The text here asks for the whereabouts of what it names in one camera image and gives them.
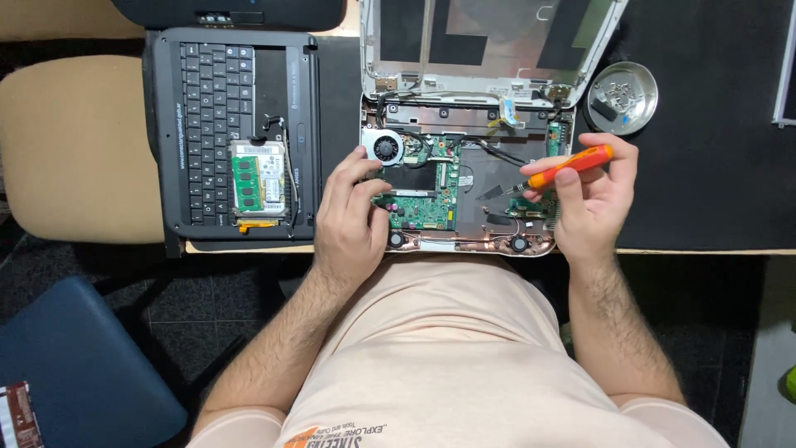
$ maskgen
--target forearm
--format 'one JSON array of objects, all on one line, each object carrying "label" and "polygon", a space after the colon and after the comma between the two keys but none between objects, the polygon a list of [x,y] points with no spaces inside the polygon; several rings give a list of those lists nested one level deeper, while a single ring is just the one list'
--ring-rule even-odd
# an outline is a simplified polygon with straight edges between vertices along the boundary
[{"label": "forearm", "polygon": [[685,404],[616,260],[570,269],[572,339],[583,369],[618,406],[638,396]]},{"label": "forearm", "polygon": [[311,269],[296,294],[216,381],[202,414],[237,407],[273,407],[287,413],[351,292],[330,290]]}]

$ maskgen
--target screwdriver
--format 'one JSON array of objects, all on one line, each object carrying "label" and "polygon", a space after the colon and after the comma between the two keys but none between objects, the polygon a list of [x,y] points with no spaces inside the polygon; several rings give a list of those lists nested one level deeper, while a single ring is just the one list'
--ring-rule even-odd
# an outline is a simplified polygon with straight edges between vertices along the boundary
[{"label": "screwdriver", "polygon": [[569,160],[561,165],[557,165],[549,170],[532,175],[531,179],[528,179],[528,182],[523,182],[519,185],[509,188],[508,190],[504,191],[501,196],[514,195],[530,188],[542,188],[545,185],[553,182],[553,180],[556,178],[556,173],[561,171],[561,168],[574,168],[575,171],[581,172],[592,168],[601,167],[605,163],[609,162],[613,156],[614,148],[612,148],[610,145],[601,144],[590,147],[570,157]]}]

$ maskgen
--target black desk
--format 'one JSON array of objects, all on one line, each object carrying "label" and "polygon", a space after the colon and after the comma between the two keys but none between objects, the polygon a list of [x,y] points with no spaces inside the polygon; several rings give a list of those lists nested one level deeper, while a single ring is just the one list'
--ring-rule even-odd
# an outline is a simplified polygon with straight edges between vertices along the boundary
[{"label": "black desk", "polygon": [[[648,67],[661,97],[629,139],[641,156],[619,247],[796,249],[796,128],[771,124],[791,5],[630,0],[614,51]],[[359,41],[318,40],[326,177],[358,141]]]}]

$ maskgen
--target cooling fan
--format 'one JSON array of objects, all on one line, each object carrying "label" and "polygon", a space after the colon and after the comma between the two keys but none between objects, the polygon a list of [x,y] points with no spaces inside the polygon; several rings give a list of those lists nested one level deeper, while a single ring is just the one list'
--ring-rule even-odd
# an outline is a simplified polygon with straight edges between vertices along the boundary
[{"label": "cooling fan", "polygon": [[385,167],[395,165],[404,156],[404,140],[389,129],[362,128],[360,142],[368,159],[379,159]]}]

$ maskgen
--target beige chair cushion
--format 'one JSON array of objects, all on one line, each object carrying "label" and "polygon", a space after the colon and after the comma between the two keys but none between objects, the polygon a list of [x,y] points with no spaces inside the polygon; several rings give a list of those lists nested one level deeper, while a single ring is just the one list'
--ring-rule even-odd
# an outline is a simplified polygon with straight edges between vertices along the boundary
[{"label": "beige chair cushion", "polygon": [[111,0],[2,0],[0,5],[0,41],[144,36]]},{"label": "beige chair cushion", "polygon": [[11,213],[31,234],[163,241],[140,59],[74,57],[11,73],[0,82],[0,155]]}]

